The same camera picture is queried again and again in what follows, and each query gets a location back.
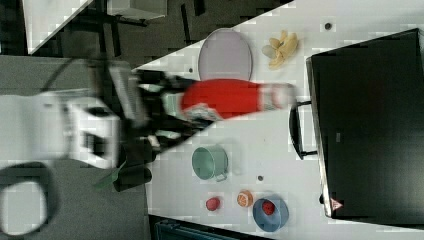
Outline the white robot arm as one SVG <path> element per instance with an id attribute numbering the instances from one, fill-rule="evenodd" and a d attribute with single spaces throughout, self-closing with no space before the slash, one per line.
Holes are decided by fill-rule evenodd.
<path id="1" fill-rule="evenodd" d="M 162 95 L 194 83 L 160 71 L 112 66 L 91 88 L 1 97 L 1 167 L 73 159 L 99 169 L 152 162 L 210 125 L 165 112 Z"/>

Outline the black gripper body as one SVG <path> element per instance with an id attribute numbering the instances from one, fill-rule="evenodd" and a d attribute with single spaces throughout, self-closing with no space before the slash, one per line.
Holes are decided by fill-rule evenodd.
<path id="1" fill-rule="evenodd" d="M 162 153 L 183 143 L 195 133 L 212 124 L 200 117 L 189 120 L 169 115 L 163 97 L 166 94 L 183 94 L 196 80 L 179 76 L 166 76 L 162 71 L 137 70 L 130 73 L 131 90 L 137 92 L 134 100 L 141 109 L 142 124 L 134 129 L 136 137 L 146 140 L 155 154 Z"/>

